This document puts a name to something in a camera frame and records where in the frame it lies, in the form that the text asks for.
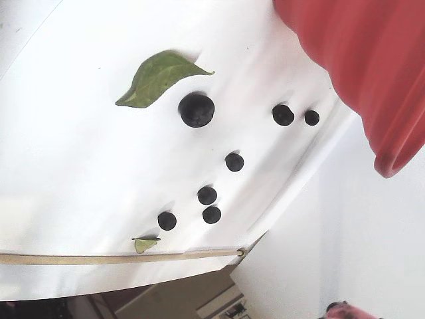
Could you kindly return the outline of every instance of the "red plastic bowl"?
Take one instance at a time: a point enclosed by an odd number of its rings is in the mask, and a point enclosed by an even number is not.
[[[391,177],[425,144],[425,0],[275,0]]]

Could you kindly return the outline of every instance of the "small dried leaf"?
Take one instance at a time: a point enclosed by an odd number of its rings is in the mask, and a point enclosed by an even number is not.
[[[155,246],[160,239],[141,239],[141,238],[135,238],[134,239],[134,247],[135,251],[138,254],[144,253],[147,249],[152,248]]]

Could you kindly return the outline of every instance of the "small black berry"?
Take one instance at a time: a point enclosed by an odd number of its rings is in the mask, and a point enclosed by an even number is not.
[[[236,153],[230,153],[224,159],[230,171],[240,171],[244,167],[244,159]]]
[[[221,218],[221,211],[216,206],[210,206],[203,211],[202,217],[204,218],[205,223],[215,224]]]
[[[158,225],[164,230],[164,231],[170,231],[175,227],[177,224],[177,219],[175,218],[174,214],[170,213],[169,211],[164,211],[158,216]]]
[[[304,114],[304,120],[305,120],[305,123],[307,123],[308,125],[314,126],[317,123],[319,123],[320,116],[316,111],[308,110]]]
[[[202,187],[198,191],[198,200],[203,205],[211,205],[217,199],[217,192],[209,186]]]
[[[288,126],[294,121],[294,113],[288,106],[283,104],[276,105],[272,110],[272,114],[274,121],[282,126]]]

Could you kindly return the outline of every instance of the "black berry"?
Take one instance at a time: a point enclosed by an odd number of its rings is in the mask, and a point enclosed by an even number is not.
[[[164,230],[164,231],[170,231],[175,227],[177,224],[177,219],[175,218],[174,214],[170,213],[169,211],[164,211],[158,216],[158,225]]]
[[[244,167],[244,159],[236,153],[230,153],[224,159],[230,171],[240,171]]]
[[[207,125],[214,116],[214,102],[205,95],[192,93],[180,101],[181,119],[191,128]]]
[[[216,206],[210,206],[203,211],[202,217],[204,218],[205,223],[215,224],[221,218],[221,211]]]
[[[217,192],[212,187],[202,187],[198,191],[198,200],[203,205],[211,205],[217,199]]]
[[[305,123],[310,126],[314,126],[319,123],[320,117],[316,111],[309,110],[304,114]]]
[[[272,114],[274,121],[282,126],[288,126],[294,121],[294,113],[288,106],[283,104],[276,105],[272,110]]]

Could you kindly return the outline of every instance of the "green leaf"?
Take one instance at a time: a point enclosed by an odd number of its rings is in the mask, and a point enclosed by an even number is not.
[[[144,253],[147,249],[152,248],[158,243],[158,241],[160,241],[159,238],[156,238],[156,239],[134,238],[133,240],[134,240],[135,251],[138,254]]]
[[[163,51],[143,62],[137,70],[131,88],[115,104],[147,108],[166,90],[192,75],[213,75],[189,62],[174,51]]]

